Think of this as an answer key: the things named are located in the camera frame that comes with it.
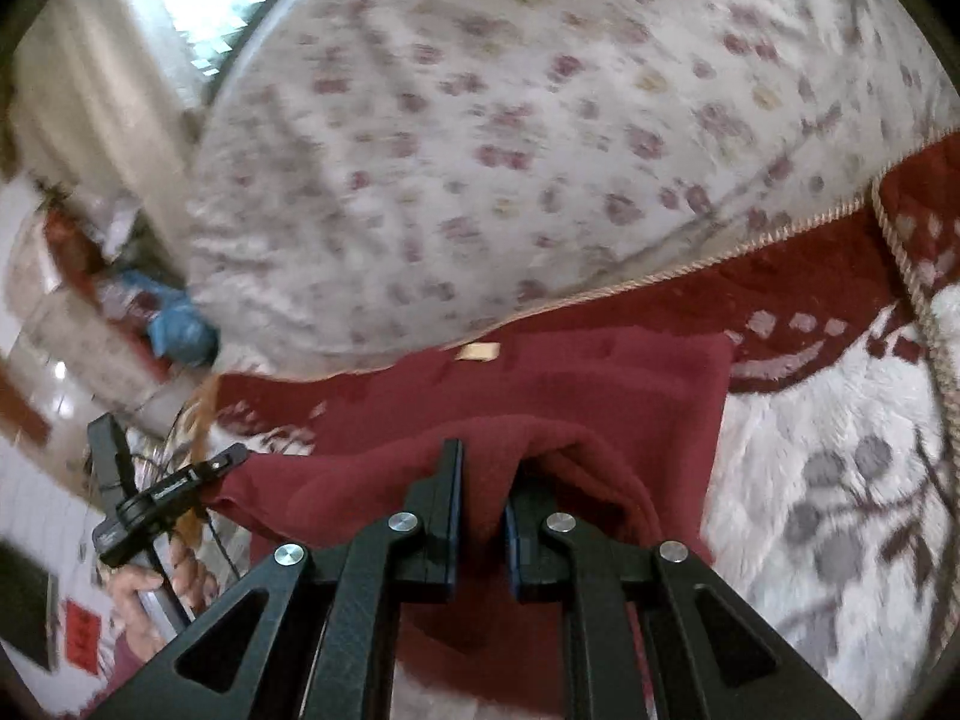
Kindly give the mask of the person's left hand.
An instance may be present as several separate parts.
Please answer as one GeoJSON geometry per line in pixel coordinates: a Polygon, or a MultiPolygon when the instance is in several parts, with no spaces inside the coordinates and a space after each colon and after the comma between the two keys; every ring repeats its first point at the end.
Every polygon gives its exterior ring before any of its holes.
{"type": "MultiPolygon", "coordinates": [[[[169,541],[169,585],[192,616],[199,616],[218,594],[218,582],[194,550],[179,535],[169,541]]],[[[122,626],[125,642],[137,660],[146,663],[166,645],[166,640],[149,616],[145,596],[164,587],[160,574],[148,567],[127,566],[114,569],[106,583],[114,613],[122,626]]]]}

